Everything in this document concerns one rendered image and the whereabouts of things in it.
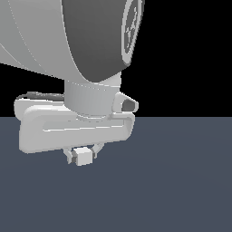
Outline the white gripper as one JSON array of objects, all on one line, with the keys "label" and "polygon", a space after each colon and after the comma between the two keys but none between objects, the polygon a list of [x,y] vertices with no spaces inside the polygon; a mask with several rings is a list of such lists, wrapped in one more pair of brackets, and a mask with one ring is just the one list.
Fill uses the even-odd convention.
[{"label": "white gripper", "polygon": [[21,122],[19,150],[36,153],[63,149],[69,164],[76,161],[71,148],[92,145],[92,157],[103,143],[126,140],[135,121],[135,101],[118,92],[112,113],[104,118],[83,118],[63,104],[61,94],[24,94],[14,101],[15,117]]}]

